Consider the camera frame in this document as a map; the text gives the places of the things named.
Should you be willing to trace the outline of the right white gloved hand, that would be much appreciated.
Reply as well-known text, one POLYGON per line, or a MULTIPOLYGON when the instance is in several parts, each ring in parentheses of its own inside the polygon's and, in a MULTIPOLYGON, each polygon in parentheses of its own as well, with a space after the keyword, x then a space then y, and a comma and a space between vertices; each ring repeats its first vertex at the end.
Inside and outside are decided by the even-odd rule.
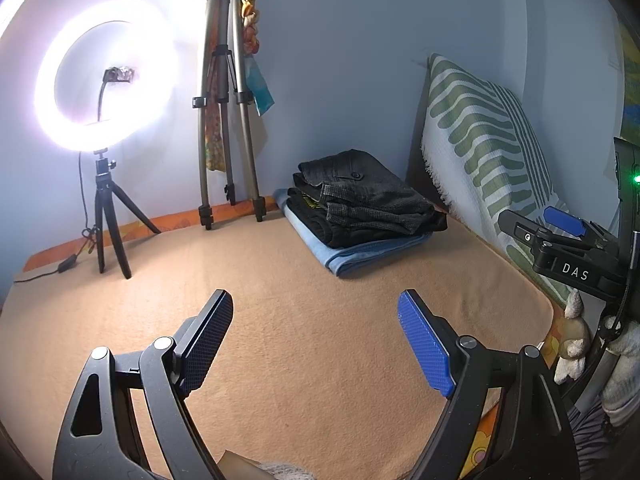
POLYGON ((585 414, 600 404, 608 422, 618 428, 639 411, 639 323, 602 318, 602 330, 613 337, 607 341, 589 320, 582 295, 573 289, 564 309, 554 381, 568 408, 585 414))

